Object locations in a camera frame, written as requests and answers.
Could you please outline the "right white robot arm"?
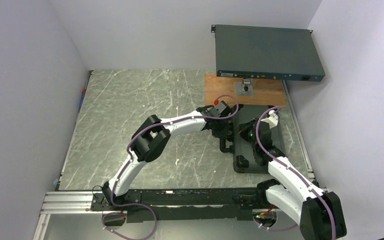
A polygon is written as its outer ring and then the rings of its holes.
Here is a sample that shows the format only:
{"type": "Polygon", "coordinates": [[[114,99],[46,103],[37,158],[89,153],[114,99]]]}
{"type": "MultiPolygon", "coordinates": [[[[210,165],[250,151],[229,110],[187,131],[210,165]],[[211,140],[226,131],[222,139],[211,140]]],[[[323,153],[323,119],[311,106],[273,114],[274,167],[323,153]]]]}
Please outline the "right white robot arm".
{"type": "Polygon", "coordinates": [[[339,196],[305,178],[273,144],[273,121],[253,119],[238,126],[237,137],[249,144],[257,169],[273,178],[257,185],[256,203],[287,214],[306,240],[337,240],[347,235],[339,196]]]}

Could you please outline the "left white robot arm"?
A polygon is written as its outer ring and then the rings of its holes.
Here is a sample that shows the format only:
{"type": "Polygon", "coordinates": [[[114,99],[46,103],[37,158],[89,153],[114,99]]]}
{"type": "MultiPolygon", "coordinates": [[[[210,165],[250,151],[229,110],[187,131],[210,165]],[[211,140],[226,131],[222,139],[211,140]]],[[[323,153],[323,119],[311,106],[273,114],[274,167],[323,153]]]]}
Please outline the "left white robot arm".
{"type": "Polygon", "coordinates": [[[177,117],[149,116],[127,145],[127,157],[120,169],[103,184],[104,204],[111,210],[119,209],[133,180],[147,163],[160,157],[170,138],[204,130],[210,130],[216,138],[223,138],[230,119],[242,107],[242,104],[230,107],[221,101],[177,117]]]}

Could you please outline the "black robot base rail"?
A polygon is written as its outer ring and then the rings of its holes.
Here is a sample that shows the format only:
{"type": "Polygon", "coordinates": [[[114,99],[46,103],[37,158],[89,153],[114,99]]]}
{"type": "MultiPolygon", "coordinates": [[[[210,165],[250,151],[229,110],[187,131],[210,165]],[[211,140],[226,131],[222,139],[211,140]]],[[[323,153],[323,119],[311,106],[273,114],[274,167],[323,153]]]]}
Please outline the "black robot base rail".
{"type": "Polygon", "coordinates": [[[168,220],[234,219],[251,221],[275,208],[259,196],[256,187],[130,189],[112,205],[103,193],[94,192],[92,212],[122,212],[128,223],[168,220]]]}

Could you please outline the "black poker set case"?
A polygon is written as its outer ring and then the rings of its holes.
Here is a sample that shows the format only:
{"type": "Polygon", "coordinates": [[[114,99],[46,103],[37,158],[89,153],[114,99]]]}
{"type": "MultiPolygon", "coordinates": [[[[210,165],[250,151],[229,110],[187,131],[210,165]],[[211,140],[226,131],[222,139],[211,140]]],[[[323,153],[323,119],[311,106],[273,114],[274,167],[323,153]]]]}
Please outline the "black poker set case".
{"type": "MultiPolygon", "coordinates": [[[[267,174],[271,158],[260,148],[256,134],[257,120],[270,105],[239,106],[238,113],[228,120],[219,138],[219,149],[232,154],[233,169],[237,173],[267,174]]],[[[275,157],[284,157],[286,150],[280,124],[259,125],[259,139],[263,147],[275,157]]]]}

